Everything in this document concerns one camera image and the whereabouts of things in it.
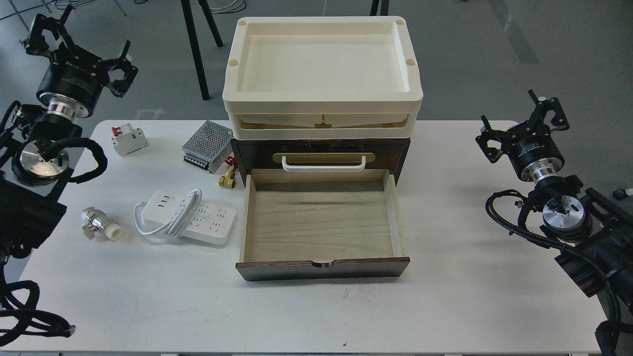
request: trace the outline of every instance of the white drawer handle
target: white drawer handle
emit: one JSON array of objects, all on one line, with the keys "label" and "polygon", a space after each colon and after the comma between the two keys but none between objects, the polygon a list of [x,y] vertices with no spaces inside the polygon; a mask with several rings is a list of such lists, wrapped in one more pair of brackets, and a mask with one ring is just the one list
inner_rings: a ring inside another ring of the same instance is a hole
[{"label": "white drawer handle", "polygon": [[285,156],[281,158],[281,166],[286,172],[360,172],[365,169],[367,159],[362,156],[359,165],[289,165]]}]

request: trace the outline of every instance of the metal mesh casing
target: metal mesh casing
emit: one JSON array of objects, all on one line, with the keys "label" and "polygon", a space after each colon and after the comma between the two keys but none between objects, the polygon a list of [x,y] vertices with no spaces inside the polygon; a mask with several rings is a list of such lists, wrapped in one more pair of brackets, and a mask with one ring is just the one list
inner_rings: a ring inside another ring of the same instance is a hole
[{"label": "metal mesh casing", "polygon": [[231,129],[207,120],[183,145],[183,159],[214,174],[230,155],[232,138]]}]

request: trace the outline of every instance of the tripod leg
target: tripod leg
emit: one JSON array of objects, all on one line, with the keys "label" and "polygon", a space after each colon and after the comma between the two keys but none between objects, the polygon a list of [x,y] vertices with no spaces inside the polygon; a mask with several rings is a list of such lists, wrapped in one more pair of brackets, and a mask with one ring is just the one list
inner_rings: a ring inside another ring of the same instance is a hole
[{"label": "tripod leg", "polygon": [[189,36],[189,44],[191,45],[191,54],[193,54],[194,57],[194,65],[196,66],[196,74],[198,76],[198,84],[200,85],[202,100],[209,100],[209,88],[206,85],[206,77],[204,76],[204,66],[202,64],[202,56],[200,55],[200,46],[197,41],[194,17],[191,13],[191,3],[189,0],[180,0],[180,4],[182,5],[182,14],[185,16],[187,35]]},{"label": "tripod leg", "polygon": [[213,14],[211,14],[211,10],[209,9],[209,3],[207,2],[207,0],[198,1],[200,7],[202,8],[202,12],[204,13],[204,17],[206,18],[206,22],[209,24],[209,28],[211,29],[211,33],[213,34],[215,44],[218,47],[224,46],[224,43],[222,43],[222,38],[220,37],[220,31],[218,31],[218,27],[215,25],[215,20],[213,19]]}]

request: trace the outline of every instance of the drawer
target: drawer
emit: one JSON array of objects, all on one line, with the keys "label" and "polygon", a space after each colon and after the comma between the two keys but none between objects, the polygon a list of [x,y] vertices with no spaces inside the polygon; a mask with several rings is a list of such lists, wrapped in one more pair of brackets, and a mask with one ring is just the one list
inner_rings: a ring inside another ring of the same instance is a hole
[{"label": "drawer", "polygon": [[245,176],[245,280],[397,277],[409,264],[391,170]]},{"label": "drawer", "polygon": [[254,169],[281,170],[283,167],[280,157],[284,153],[292,154],[287,157],[289,163],[311,165],[359,164],[363,154],[366,154],[366,169],[390,170],[397,184],[410,143],[409,138],[269,141],[233,139],[231,147],[244,184],[246,177]]}]

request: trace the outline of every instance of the black chair leg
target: black chair leg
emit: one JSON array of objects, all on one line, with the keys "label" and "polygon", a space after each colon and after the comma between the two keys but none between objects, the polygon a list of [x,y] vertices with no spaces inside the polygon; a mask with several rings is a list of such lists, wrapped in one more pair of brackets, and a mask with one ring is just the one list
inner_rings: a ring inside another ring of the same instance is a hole
[{"label": "black chair leg", "polygon": [[378,4],[380,3],[380,0],[372,0],[372,9],[369,11],[369,16],[376,16],[378,15]]},{"label": "black chair leg", "polygon": [[382,0],[380,3],[380,15],[387,16],[389,14],[389,0]]},{"label": "black chair leg", "polygon": [[224,46],[224,43],[222,43],[222,37],[220,37],[220,31],[218,31],[218,27],[215,25],[215,20],[213,19],[213,14],[211,14],[211,10],[209,9],[209,3],[207,0],[199,0],[199,4],[200,7],[202,7],[202,12],[204,13],[206,22],[209,24],[209,29],[211,29],[215,44],[218,47]]},{"label": "black chair leg", "polygon": [[202,64],[202,56],[200,55],[200,45],[197,41],[194,17],[191,13],[191,3],[189,0],[180,0],[180,3],[182,5],[182,14],[185,16],[185,26],[187,26],[187,35],[189,36],[189,44],[191,45],[191,54],[194,57],[194,65],[196,66],[202,100],[209,100],[211,97],[209,95],[209,87],[206,84],[206,77],[204,76],[204,66]]}]

